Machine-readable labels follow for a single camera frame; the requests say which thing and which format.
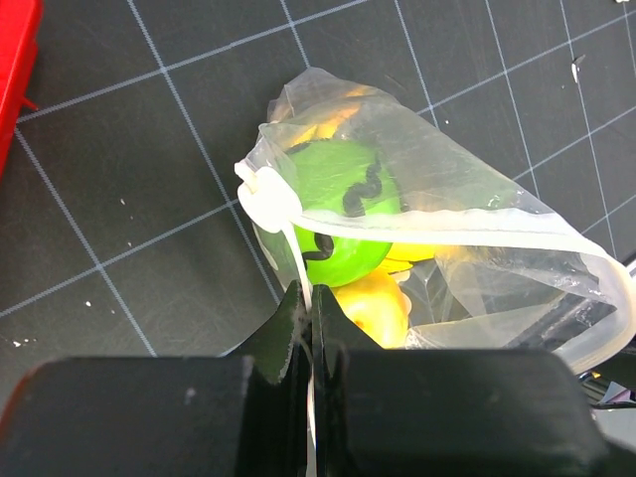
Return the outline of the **polka dot zip bag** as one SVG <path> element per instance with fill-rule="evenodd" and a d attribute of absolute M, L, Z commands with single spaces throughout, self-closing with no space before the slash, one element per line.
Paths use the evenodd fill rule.
<path fill-rule="evenodd" d="M 309 281 L 300 227 L 391 245 L 374 271 L 388 273 L 410 301 L 400 348 L 545 350 L 583 372 L 633 339 L 635 284 L 619 261 L 377 88 L 331 139 L 380 150 L 401 211 L 344 218 L 304 209 L 282 142 L 326 100 L 360 85 L 306 70 L 271 103 L 235 165 L 238 201 L 282 285 L 298 283 L 309 307 L 317 286 L 336 288 Z"/>

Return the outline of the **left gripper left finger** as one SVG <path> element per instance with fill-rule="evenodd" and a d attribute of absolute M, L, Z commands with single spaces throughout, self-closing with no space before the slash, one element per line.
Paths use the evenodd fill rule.
<path fill-rule="evenodd" d="M 45 363 L 1 416 L 5 476 L 302 476 L 307 468 L 298 283 L 218 357 Z"/>

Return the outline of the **small striped watermelon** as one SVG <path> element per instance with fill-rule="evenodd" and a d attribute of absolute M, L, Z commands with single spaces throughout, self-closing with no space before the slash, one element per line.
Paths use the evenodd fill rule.
<path fill-rule="evenodd" d="M 352 140 L 319 139 L 287 150 L 304 209 L 344 218 L 401 211 L 396 181 L 379 149 Z M 309 281 L 340 287 L 374 271 L 391 245 L 295 228 Z"/>

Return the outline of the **yellow banana bunch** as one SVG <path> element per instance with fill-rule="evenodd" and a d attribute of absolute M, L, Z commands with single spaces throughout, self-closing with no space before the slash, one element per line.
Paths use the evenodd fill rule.
<path fill-rule="evenodd" d="M 333 138 L 338 130 L 361 109 L 363 97 L 377 94 L 378 91 L 367 85 L 360 85 L 338 93 L 325 101 L 321 110 L 311 115 L 308 123 L 282 142 L 284 150 L 301 144 Z"/>

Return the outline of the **yellow orange round fruit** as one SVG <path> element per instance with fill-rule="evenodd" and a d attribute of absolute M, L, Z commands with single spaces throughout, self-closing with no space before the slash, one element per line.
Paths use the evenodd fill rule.
<path fill-rule="evenodd" d="M 384 271 L 332 289 L 347 318 L 385 349 L 403 346 L 410 301 Z"/>

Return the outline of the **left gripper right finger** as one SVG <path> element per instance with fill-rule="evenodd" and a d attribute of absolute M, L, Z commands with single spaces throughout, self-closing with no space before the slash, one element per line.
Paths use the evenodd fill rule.
<path fill-rule="evenodd" d="M 385 350 L 312 294 L 322 476 L 606 476 L 611 447 L 570 368 L 536 350 Z"/>

